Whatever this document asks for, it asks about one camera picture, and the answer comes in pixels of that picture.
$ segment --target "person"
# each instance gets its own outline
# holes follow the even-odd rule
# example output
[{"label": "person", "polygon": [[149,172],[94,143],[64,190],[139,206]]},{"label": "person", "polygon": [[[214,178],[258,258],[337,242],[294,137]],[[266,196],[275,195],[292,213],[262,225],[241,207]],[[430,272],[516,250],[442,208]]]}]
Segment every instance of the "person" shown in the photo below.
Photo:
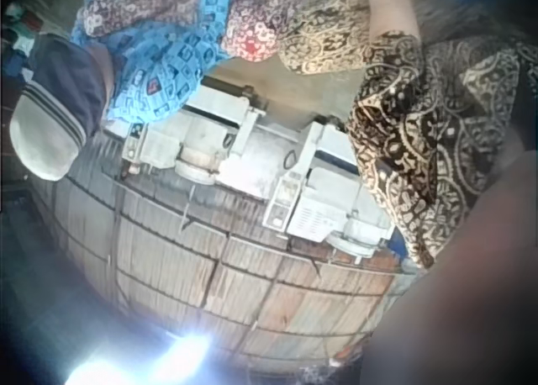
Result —
[{"label": "person", "polygon": [[537,165],[525,152],[480,197],[383,316],[359,372],[333,383],[536,383]]},{"label": "person", "polygon": [[[37,39],[34,77],[9,128],[19,159],[38,177],[57,181],[103,118],[139,124],[168,118],[220,62],[235,55],[260,61],[276,52],[274,30],[261,28],[266,43],[258,45],[255,36],[247,39],[248,28],[260,17],[272,28],[285,22],[291,1],[177,0],[164,8],[170,0],[84,0],[71,41]],[[195,13],[192,22],[183,4]]]},{"label": "person", "polygon": [[[302,11],[279,55],[302,74],[364,70],[347,123],[361,179],[428,268],[492,179],[536,148],[536,0],[434,0],[469,23],[437,31],[414,10],[432,3],[368,1]],[[524,22],[507,28],[488,3]]]}]

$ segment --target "skin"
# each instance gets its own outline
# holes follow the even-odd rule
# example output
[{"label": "skin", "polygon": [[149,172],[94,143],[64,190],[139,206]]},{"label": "skin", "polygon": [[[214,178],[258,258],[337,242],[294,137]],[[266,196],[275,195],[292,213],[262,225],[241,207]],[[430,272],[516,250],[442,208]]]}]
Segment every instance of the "skin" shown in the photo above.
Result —
[{"label": "skin", "polygon": [[[371,37],[396,29],[419,38],[411,0],[370,4]],[[535,383],[511,371],[538,363],[538,158],[522,150],[509,132],[492,186],[377,327],[361,382]]]}]

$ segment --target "brown paisley fabric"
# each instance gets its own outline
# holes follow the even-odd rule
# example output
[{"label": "brown paisley fabric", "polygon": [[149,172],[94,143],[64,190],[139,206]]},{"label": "brown paisley fabric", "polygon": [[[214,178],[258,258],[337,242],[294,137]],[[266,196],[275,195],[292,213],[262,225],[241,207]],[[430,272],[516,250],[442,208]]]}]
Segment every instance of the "brown paisley fabric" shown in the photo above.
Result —
[{"label": "brown paisley fabric", "polygon": [[362,55],[347,125],[361,178],[429,267],[487,185],[518,85],[536,98],[538,49],[494,37],[423,47],[391,32]]},{"label": "brown paisley fabric", "polygon": [[81,9],[88,36],[125,29],[143,19],[191,25],[197,21],[199,0],[91,0]]},{"label": "brown paisley fabric", "polygon": [[[500,22],[494,15],[505,0],[413,1],[425,45],[478,34],[524,35],[517,25]],[[505,12],[513,13],[514,8]],[[283,26],[278,54],[282,63],[298,74],[360,70],[367,64],[369,20],[367,0],[319,0],[297,11]]]}]

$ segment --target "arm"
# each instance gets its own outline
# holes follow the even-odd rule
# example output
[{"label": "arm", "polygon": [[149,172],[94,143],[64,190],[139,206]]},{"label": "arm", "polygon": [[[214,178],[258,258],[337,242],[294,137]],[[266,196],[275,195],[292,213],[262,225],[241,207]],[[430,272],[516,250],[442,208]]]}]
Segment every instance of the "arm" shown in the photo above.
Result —
[{"label": "arm", "polygon": [[369,0],[369,2],[371,39],[391,30],[420,38],[411,0]]}]

